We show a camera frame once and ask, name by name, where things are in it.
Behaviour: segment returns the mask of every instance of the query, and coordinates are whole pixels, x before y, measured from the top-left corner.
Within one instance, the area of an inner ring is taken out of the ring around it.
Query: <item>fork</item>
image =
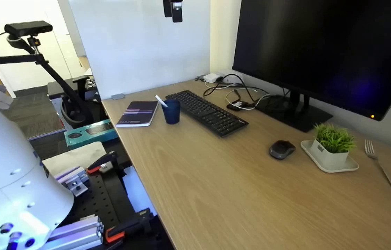
[[[365,153],[369,158],[375,159],[378,165],[381,167],[382,171],[384,171],[385,176],[390,182],[391,185],[391,177],[389,173],[386,171],[386,169],[381,165],[379,162],[378,156],[375,154],[375,149],[373,148],[373,143],[371,140],[365,140]]]

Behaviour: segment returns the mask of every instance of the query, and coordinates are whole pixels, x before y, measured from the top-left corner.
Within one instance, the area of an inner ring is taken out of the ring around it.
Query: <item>potted plant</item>
[[[315,128],[316,139],[304,150],[320,169],[334,173],[359,168],[352,159],[348,160],[348,153],[355,146],[355,138],[346,129],[336,128],[332,124],[316,125]]]

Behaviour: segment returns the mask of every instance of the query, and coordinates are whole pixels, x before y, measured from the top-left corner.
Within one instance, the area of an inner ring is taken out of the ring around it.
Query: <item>black monitor screen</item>
[[[233,69],[380,120],[391,106],[391,0],[244,0]]]

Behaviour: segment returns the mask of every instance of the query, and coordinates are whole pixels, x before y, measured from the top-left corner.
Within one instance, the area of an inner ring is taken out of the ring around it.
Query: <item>black notebook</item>
[[[151,125],[158,104],[158,101],[131,102],[117,122],[116,127],[147,127]]]

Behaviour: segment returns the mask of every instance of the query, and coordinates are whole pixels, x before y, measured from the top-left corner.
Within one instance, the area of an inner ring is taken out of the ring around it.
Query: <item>computer mouse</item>
[[[288,155],[291,155],[291,153],[296,150],[296,147],[294,147],[293,144],[291,144],[289,141],[276,141],[269,150],[269,153],[272,157],[283,160]]]

